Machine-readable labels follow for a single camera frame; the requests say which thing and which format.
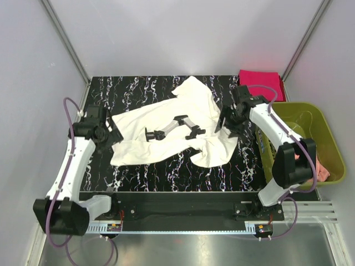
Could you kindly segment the white t shirt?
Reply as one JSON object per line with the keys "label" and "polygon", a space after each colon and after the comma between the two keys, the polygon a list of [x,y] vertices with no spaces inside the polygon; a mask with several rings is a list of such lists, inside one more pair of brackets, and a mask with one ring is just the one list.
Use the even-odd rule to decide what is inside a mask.
{"label": "white t shirt", "polygon": [[211,90],[194,76],[173,90],[174,98],[113,116],[124,140],[113,145],[113,166],[160,162],[188,148],[199,167],[228,163],[237,146],[229,130],[215,132],[220,109]]}

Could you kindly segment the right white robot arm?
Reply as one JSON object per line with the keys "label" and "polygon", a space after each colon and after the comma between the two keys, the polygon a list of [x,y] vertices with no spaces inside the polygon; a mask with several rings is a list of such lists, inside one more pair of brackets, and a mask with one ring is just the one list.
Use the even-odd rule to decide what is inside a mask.
{"label": "right white robot arm", "polygon": [[252,205],[253,216],[265,219],[271,206],[280,203],[308,180],[312,189],[317,184],[316,143],[295,133],[281,120],[264,96],[253,96],[247,85],[231,89],[232,101],[223,106],[215,131],[229,130],[229,137],[238,137],[249,122],[254,123],[276,149],[272,178],[259,191],[258,202]]}

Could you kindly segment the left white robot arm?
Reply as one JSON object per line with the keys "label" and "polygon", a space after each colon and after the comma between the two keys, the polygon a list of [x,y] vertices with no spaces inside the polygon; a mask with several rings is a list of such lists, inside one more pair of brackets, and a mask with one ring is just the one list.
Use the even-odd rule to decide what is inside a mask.
{"label": "left white robot arm", "polygon": [[70,125],[68,143],[57,178],[47,195],[36,199],[34,214],[46,234],[83,236],[89,223],[101,215],[114,219],[120,206],[110,195],[79,199],[80,187],[92,154],[123,141],[110,111],[91,105],[80,121]]}

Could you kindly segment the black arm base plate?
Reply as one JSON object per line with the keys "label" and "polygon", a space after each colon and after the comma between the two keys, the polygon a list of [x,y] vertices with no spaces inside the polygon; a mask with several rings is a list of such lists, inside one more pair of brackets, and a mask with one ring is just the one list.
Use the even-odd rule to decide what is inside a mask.
{"label": "black arm base plate", "polygon": [[277,204],[262,207],[256,192],[113,192],[114,210],[97,221],[206,223],[283,221]]}

